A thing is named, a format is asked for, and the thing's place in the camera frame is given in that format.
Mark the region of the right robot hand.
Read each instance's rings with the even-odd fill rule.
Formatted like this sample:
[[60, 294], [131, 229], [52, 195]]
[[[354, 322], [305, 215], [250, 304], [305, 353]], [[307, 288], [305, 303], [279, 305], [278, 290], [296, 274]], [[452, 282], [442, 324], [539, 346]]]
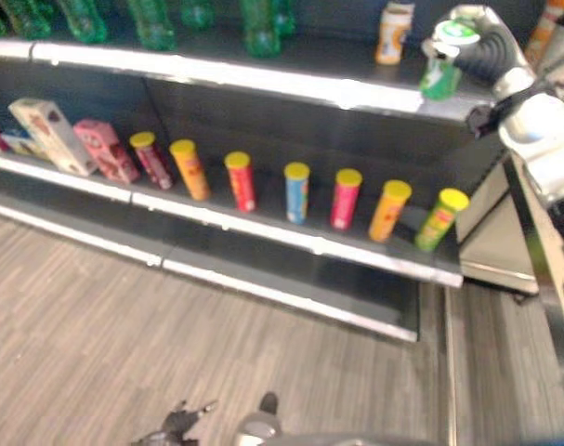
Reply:
[[485, 5], [452, 8], [422, 49], [429, 58], [483, 82], [497, 98], [525, 90], [537, 79], [515, 36], [494, 9]]

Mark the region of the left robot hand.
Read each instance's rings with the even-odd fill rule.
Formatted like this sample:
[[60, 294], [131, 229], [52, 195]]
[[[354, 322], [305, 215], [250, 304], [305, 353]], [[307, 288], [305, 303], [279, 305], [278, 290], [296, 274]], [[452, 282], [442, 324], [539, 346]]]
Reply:
[[163, 420], [161, 427], [130, 442], [130, 445], [198, 445], [197, 439], [187, 434], [207, 414], [213, 412], [218, 401], [212, 400], [197, 410], [188, 411], [187, 401], [181, 401]]

